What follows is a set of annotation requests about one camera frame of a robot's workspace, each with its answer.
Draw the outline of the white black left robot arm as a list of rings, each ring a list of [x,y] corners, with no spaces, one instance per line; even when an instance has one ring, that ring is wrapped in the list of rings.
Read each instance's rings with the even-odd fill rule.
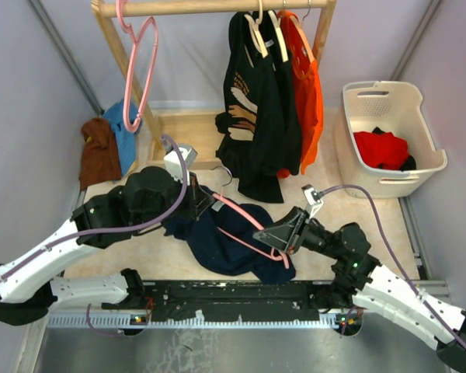
[[[146,290],[136,270],[106,277],[67,279],[61,272],[114,243],[142,235],[146,224],[171,218],[197,220],[213,204],[210,191],[190,174],[188,186],[149,166],[123,186],[92,197],[50,237],[11,263],[0,264],[0,322],[22,326],[54,310],[136,309]]]

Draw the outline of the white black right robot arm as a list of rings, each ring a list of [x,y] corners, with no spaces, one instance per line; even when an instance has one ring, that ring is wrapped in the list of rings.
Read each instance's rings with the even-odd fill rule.
[[[370,255],[357,223],[330,232],[295,207],[253,237],[282,253],[305,248],[333,259],[331,296],[338,306],[381,315],[420,338],[446,366],[466,372],[466,309],[435,298]]]

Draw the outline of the navy blue t shirt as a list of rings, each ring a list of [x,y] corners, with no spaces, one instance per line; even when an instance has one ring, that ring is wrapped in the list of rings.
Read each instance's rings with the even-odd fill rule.
[[[238,206],[264,227],[273,222],[269,213],[257,204]],[[286,270],[281,262],[273,262],[219,231],[222,228],[266,253],[272,249],[254,240],[252,234],[256,228],[219,201],[215,200],[196,221],[176,215],[163,226],[166,236],[186,242],[197,262],[217,274],[238,276],[251,272],[264,284],[286,284],[295,278],[296,269],[290,258],[290,268]]]

